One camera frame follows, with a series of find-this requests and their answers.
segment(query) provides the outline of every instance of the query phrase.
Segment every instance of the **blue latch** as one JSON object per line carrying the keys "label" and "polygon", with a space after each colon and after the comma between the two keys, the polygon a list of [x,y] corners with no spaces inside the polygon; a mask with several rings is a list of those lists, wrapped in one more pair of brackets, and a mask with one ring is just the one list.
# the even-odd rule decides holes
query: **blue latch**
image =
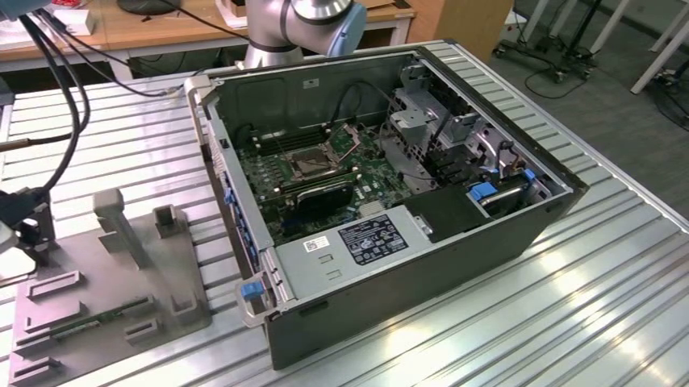
{"label": "blue latch", "polygon": [[245,300],[251,301],[253,299],[263,296],[263,293],[265,289],[261,281],[242,285],[242,297]]}
{"label": "blue latch", "polygon": [[537,174],[530,169],[525,169],[525,176],[529,181],[534,181],[537,179]]}
{"label": "blue latch", "polygon": [[235,194],[233,193],[233,188],[226,189],[226,204],[230,205],[235,202]]}
{"label": "blue latch", "polygon": [[497,194],[497,189],[492,183],[481,183],[472,187],[470,195],[477,201],[492,196],[493,194]]}

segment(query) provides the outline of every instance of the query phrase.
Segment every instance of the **green circuit board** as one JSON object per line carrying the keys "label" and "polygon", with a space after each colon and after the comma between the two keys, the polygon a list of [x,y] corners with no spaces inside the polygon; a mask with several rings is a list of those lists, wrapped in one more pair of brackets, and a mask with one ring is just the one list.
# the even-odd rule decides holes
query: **green circuit board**
{"label": "green circuit board", "polygon": [[[242,169],[275,245],[357,220],[358,209],[365,204],[378,201],[384,208],[390,208],[412,196],[410,188],[381,154],[377,135],[369,130],[360,128],[361,144],[354,150],[352,128],[348,132],[340,127],[322,144],[270,156],[241,152]],[[309,221],[295,218],[297,195],[341,182],[353,182],[349,205],[323,218]]]}

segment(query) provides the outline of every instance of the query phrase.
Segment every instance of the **slotted metal surface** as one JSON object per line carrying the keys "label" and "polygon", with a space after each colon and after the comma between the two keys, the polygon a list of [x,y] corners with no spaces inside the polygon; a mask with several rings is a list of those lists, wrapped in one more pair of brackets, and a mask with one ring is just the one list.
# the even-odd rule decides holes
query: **slotted metal surface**
{"label": "slotted metal surface", "polygon": [[[90,194],[123,187],[127,215],[175,203],[194,223],[214,324],[68,386],[685,385],[689,382],[687,220],[596,153],[462,48],[426,47],[592,186],[524,255],[453,292],[282,371],[247,329],[239,279],[189,110],[94,86],[94,124],[54,191],[60,235],[96,226]],[[163,89],[182,77],[138,89]],[[19,97],[10,138],[68,130],[58,92]],[[47,179],[64,144],[4,155],[3,188]],[[8,373],[14,290],[0,289],[0,377]]]}

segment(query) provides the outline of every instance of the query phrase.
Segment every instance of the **gray floor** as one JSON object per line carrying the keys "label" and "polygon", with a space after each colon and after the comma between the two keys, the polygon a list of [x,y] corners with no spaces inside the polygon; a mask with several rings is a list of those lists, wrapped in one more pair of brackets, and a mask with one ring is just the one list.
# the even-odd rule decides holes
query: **gray floor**
{"label": "gray floor", "polygon": [[[537,0],[518,0],[517,8],[530,13],[536,3]],[[558,1],[552,1],[542,21],[550,21],[558,4]],[[565,40],[569,40],[585,10],[587,5],[580,2],[564,29]],[[592,46],[608,20],[607,14],[599,12],[583,40],[584,47]],[[689,176],[684,173],[689,165],[689,133],[659,113],[647,94],[636,96],[629,92],[656,57],[648,51],[653,41],[651,36],[621,24],[597,55],[600,69],[589,82],[560,100],[541,98],[525,88],[525,78],[534,69],[546,66],[544,63],[510,53],[504,58],[493,58],[490,67],[689,218]],[[687,55],[679,52],[669,67],[675,68],[685,59]],[[579,82],[579,79],[572,79],[556,85],[545,78],[536,77],[530,85],[541,94],[558,95]]]}

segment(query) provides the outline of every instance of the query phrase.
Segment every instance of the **white label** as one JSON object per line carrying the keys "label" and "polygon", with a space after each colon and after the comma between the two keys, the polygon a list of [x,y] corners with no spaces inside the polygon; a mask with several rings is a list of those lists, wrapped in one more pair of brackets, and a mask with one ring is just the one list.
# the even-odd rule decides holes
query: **white label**
{"label": "white label", "polygon": [[317,239],[307,240],[303,243],[303,248],[306,248],[306,252],[315,252],[319,248],[327,248],[330,245],[327,237],[319,236]]}
{"label": "white label", "polygon": [[313,89],[314,87],[319,87],[319,86],[321,86],[321,79],[319,78],[307,79],[303,82],[303,89]]}

